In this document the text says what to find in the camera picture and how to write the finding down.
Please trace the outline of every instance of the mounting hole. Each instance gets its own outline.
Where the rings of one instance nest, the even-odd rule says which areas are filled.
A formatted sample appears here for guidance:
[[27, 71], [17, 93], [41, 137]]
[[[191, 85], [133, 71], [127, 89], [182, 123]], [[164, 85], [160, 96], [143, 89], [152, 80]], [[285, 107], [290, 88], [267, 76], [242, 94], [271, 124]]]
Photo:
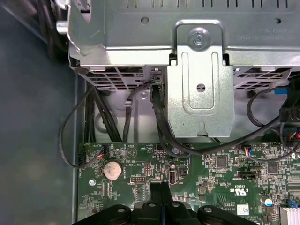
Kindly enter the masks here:
[[275, 19], [275, 22], [276, 22], [277, 24], [280, 24], [280, 23], [281, 23], [281, 19], [280, 19], [280, 18], [276, 18], [276, 19]]
[[142, 17], [142, 18], [141, 18], [141, 23], [143, 23], [143, 24], [149, 23], [149, 18], [146, 17], [146, 16]]
[[205, 85], [200, 83], [197, 85], [197, 91], [204, 92], [205, 91]]
[[173, 202], [173, 203], [172, 203], [172, 206], [173, 206], [173, 207], [179, 207], [180, 205], [179, 205], [178, 202]]

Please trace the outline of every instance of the green circuit board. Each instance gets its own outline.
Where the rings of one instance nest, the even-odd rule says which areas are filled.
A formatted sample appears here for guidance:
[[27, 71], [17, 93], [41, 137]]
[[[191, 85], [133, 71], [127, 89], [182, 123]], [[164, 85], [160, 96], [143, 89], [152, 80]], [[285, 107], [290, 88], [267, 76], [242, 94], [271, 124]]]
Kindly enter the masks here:
[[[209, 145], [188, 144], [195, 149]], [[249, 146], [256, 158], [286, 153], [278, 143]], [[79, 170], [78, 220], [115, 204], [133, 208], [135, 202], [149, 199], [151, 182], [161, 181], [169, 182], [174, 200], [189, 203], [195, 211], [212, 204], [260, 225], [280, 224], [279, 207], [300, 198], [300, 159], [295, 156], [267, 164], [248, 159], [240, 146], [189, 158], [168, 156], [156, 143], [83, 143], [80, 149], [80, 160], [88, 161], [103, 149], [106, 154]], [[117, 180], [104, 176], [104, 166], [112, 161], [122, 168]], [[262, 197], [273, 205], [262, 204]]]

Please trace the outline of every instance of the capacitor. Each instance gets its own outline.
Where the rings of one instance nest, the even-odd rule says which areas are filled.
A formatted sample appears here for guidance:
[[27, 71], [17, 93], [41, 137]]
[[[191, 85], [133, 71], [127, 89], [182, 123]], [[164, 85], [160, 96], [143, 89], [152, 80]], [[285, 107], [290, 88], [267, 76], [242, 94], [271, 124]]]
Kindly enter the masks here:
[[264, 205], [267, 206], [267, 207], [270, 207], [270, 206], [273, 205], [272, 199], [270, 199], [270, 198], [269, 198], [268, 196], [266, 196], [266, 195], [263, 195], [263, 196], [261, 197], [261, 203], [264, 204]]
[[109, 180], [116, 180], [122, 174], [122, 165], [116, 161], [110, 161], [105, 164], [103, 174]]

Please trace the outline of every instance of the connector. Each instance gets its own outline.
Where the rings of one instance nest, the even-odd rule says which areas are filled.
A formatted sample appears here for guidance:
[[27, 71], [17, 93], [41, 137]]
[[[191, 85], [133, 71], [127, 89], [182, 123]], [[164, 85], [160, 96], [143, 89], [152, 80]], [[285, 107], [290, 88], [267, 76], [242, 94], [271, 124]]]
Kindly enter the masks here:
[[297, 209], [298, 208], [298, 204], [296, 202], [293, 202], [292, 200], [287, 200], [286, 204], [290, 208], [293, 208], [293, 209]]
[[292, 79], [287, 99], [279, 110], [280, 122], [300, 122], [300, 79]]

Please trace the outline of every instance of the black connector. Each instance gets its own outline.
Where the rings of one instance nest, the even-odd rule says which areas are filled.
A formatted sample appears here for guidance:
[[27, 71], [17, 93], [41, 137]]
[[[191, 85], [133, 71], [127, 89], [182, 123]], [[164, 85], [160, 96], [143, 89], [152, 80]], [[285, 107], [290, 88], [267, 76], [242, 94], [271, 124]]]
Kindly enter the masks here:
[[292, 79], [287, 87], [287, 99], [279, 110], [281, 123], [300, 122], [300, 79]]

